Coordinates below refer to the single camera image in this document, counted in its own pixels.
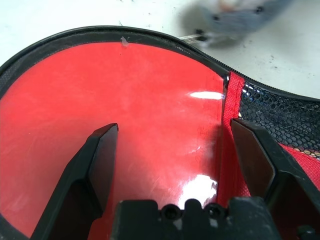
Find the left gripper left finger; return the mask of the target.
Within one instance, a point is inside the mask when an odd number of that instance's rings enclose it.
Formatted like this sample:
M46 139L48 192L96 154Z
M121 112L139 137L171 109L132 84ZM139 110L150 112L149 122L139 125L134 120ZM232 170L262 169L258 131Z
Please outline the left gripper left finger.
M113 182L118 124L95 130L66 165L32 240L86 240L102 217Z

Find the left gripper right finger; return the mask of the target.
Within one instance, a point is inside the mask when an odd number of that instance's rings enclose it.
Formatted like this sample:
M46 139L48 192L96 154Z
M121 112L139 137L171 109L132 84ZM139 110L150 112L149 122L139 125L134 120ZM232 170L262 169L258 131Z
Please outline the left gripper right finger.
M231 120L239 166L253 197L263 198L284 240L320 238L320 191L296 159L250 121Z

